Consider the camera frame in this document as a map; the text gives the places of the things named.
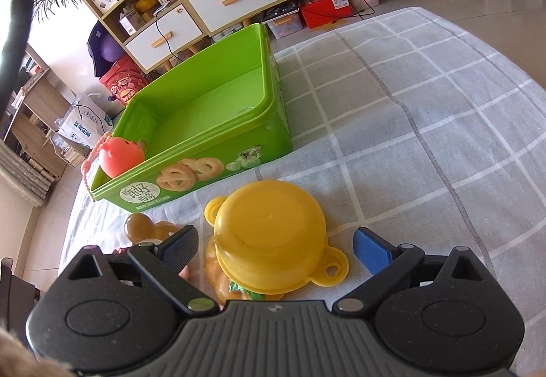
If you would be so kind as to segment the pink pig toy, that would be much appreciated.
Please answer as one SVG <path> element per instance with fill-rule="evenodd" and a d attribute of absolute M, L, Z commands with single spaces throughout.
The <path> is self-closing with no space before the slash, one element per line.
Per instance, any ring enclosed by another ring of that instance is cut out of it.
<path fill-rule="evenodd" d="M 98 157 L 102 170 L 110 178 L 121 176 L 145 160 L 141 146 L 121 137 L 108 138 L 101 145 Z"/>

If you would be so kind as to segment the brown rubber hand toy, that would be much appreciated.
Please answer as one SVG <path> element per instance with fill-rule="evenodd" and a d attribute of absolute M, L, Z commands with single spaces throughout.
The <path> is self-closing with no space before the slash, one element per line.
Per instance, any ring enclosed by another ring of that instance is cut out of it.
<path fill-rule="evenodd" d="M 180 229 L 167 221 L 154 222 L 146 214 L 131 214 L 124 223 L 125 234 L 133 246 L 143 242 L 159 244 Z"/>

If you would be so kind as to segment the yellow toy pot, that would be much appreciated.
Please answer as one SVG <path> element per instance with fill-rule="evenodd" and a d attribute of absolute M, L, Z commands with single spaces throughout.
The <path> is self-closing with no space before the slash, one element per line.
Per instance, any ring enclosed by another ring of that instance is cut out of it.
<path fill-rule="evenodd" d="M 297 185 L 250 183 L 209 201 L 204 218 L 213 227 L 221 269 L 251 292 L 286 295 L 309 283 L 335 287 L 348 275 L 347 256 L 329 245 L 320 205 Z"/>

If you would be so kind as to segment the grey checked cloth mat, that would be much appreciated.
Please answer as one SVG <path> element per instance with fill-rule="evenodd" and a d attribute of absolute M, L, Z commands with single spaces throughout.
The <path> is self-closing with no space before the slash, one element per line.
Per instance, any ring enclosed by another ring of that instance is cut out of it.
<path fill-rule="evenodd" d="M 191 224 L 199 249 L 191 283 L 216 299 L 204 255 L 209 201 L 263 180 L 297 185 L 320 205 L 329 245 L 348 258 L 335 287 L 309 283 L 283 299 L 331 304 L 371 273 L 355 257 L 366 227 L 393 245 L 432 255 L 471 249 L 519 310 L 517 373 L 545 365 L 545 92 L 470 32 L 422 8 L 404 8 L 273 53 L 291 151 L 153 207 L 153 221 Z M 86 245 L 129 244 L 131 214 L 82 185 L 60 263 Z"/>

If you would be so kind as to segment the green plastic cookie box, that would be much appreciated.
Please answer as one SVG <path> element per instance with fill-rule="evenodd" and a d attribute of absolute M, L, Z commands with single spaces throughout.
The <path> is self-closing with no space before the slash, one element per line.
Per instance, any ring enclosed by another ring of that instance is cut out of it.
<path fill-rule="evenodd" d="M 113 130 L 144 141 L 145 159 L 91 196 L 144 212 L 292 149 L 281 76 L 261 24 L 239 30 L 140 90 Z"/>

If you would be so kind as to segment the wooden bookshelf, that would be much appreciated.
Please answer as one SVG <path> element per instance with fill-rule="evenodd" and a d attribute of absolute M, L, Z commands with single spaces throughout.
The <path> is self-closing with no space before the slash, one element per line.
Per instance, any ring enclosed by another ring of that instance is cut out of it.
<path fill-rule="evenodd" d="M 81 164 L 87 150 L 58 132 L 71 106 L 69 91 L 28 45 L 15 90 L 1 120 L 1 178 L 40 207 L 67 167 Z"/>

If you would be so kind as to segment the clear plastic storage box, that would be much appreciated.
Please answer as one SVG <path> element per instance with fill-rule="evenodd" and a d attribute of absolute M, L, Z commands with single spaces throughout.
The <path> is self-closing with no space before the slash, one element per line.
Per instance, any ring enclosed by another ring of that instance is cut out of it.
<path fill-rule="evenodd" d="M 304 28 L 298 10 L 273 17 L 265 23 L 277 40 L 297 33 Z"/>

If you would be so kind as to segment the red box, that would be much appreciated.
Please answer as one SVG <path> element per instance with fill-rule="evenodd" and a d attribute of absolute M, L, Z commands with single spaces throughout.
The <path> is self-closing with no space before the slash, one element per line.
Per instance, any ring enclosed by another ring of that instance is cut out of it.
<path fill-rule="evenodd" d="M 349 0 L 300 0 L 300 11 L 310 30 L 354 14 Z"/>

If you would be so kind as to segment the wooden white drawer cabinet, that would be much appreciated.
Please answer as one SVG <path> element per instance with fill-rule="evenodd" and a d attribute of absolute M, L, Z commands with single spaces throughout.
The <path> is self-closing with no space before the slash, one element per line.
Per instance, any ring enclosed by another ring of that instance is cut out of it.
<path fill-rule="evenodd" d="M 161 66 L 172 68 L 170 60 L 186 49 L 198 52 L 197 43 L 235 24 L 244 27 L 251 18 L 285 0 L 174 0 L 156 8 L 148 19 L 129 32 L 121 17 L 141 0 L 116 0 L 99 8 L 98 0 L 82 0 L 131 59 L 148 73 Z"/>

